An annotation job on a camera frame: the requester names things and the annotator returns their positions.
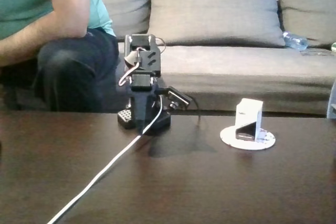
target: elbow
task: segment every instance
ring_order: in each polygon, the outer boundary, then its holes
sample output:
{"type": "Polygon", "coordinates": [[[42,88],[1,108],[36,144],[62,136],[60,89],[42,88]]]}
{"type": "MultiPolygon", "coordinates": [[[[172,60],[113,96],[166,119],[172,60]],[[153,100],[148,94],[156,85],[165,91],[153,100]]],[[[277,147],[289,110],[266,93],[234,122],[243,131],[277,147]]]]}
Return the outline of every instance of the elbow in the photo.
{"type": "Polygon", "coordinates": [[[67,17],[66,22],[61,22],[61,37],[66,38],[83,38],[87,33],[89,24],[88,18],[67,17]]]}
{"type": "Polygon", "coordinates": [[[87,33],[87,24],[79,24],[78,22],[68,26],[66,31],[67,37],[70,38],[83,38],[87,33]]]}

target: dark jeans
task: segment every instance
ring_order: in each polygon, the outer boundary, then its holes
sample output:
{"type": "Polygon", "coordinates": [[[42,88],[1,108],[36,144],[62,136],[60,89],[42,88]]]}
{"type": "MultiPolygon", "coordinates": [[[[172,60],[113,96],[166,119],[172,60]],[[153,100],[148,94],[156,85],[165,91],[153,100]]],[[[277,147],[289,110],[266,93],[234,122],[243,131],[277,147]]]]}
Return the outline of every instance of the dark jeans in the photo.
{"type": "Polygon", "coordinates": [[[0,82],[32,87],[51,111],[102,112],[100,82],[114,75],[118,42],[102,28],[45,44],[37,59],[2,69],[0,82]]]}

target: knee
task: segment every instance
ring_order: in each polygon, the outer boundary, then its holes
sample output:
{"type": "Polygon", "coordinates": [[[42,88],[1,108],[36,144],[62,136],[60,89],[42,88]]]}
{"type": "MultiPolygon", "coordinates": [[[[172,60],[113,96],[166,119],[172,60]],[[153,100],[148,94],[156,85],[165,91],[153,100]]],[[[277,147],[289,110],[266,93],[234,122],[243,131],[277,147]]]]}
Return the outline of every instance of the knee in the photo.
{"type": "Polygon", "coordinates": [[[62,40],[45,44],[37,55],[38,69],[56,75],[71,75],[75,71],[77,53],[65,46],[62,40]]]}

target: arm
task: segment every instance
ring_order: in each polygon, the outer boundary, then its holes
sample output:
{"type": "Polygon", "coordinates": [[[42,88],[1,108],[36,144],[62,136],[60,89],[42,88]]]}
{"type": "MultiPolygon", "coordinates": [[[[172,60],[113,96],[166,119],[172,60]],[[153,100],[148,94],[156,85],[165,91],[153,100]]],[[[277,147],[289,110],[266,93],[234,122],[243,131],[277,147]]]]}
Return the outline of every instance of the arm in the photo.
{"type": "Polygon", "coordinates": [[[35,57],[46,43],[85,36],[90,0],[52,0],[54,10],[17,33],[0,40],[0,67],[35,57]]]}

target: plastic bottle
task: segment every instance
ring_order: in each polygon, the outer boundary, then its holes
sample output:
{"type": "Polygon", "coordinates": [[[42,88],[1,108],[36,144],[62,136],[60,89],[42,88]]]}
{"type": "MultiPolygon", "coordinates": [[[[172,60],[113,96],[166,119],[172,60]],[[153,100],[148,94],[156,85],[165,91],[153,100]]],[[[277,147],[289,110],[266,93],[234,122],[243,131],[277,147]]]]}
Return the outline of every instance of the plastic bottle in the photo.
{"type": "Polygon", "coordinates": [[[336,52],[336,42],[331,45],[331,51],[336,52]]]}
{"type": "Polygon", "coordinates": [[[308,40],[302,36],[292,34],[288,31],[284,31],[282,35],[286,47],[291,47],[299,51],[304,51],[308,47],[308,40]]]}

